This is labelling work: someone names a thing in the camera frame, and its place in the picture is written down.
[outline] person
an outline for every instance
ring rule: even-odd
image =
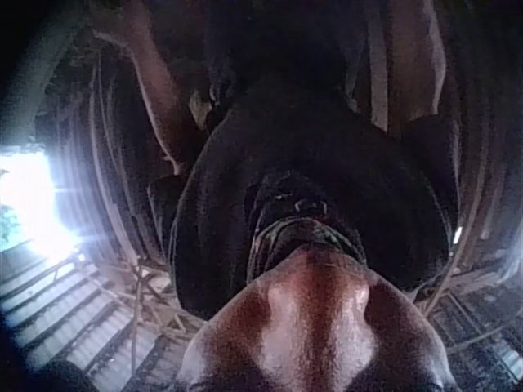
[[[199,5],[207,139],[144,4],[93,16],[98,37],[131,57],[172,162],[151,207],[181,305],[208,320],[173,390],[457,389],[408,297],[441,272],[458,216],[431,0],[390,3],[401,140],[347,103],[364,34],[356,1]]]

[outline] dark t-shirt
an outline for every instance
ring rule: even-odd
[[[399,289],[418,287],[448,258],[458,214],[454,157],[454,128],[443,118],[409,124],[400,143],[341,95],[263,78],[210,135],[186,184],[170,177],[151,187],[182,306],[209,319],[245,287],[248,200],[267,173],[284,171],[329,196],[360,233],[371,269]]]

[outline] shirt sleeve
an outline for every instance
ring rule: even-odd
[[[149,184],[147,194],[163,258],[168,261],[171,230],[177,216],[178,201],[185,188],[181,176],[167,176]]]
[[[448,230],[454,235],[458,225],[458,126],[436,115],[409,122],[401,142],[431,183]]]

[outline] bright light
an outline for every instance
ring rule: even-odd
[[[43,152],[0,157],[0,201],[13,208],[24,239],[33,239],[35,252],[59,262],[71,254],[77,242],[60,223],[55,209],[55,190]]]
[[[461,237],[461,231],[463,230],[463,227],[459,226],[456,230],[456,233],[454,234],[454,241],[453,244],[457,244],[459,242],[459,238]]]

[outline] hand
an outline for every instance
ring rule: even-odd
[[[89,21],[96,37],[122,48],[131,49],[151,35],[151,18],[141,0],[123,0],[118,10],[108,10],[88,0]]]
[[[437,114],[446,59],[432,0],[391,0],[392,73],[402,116]]]

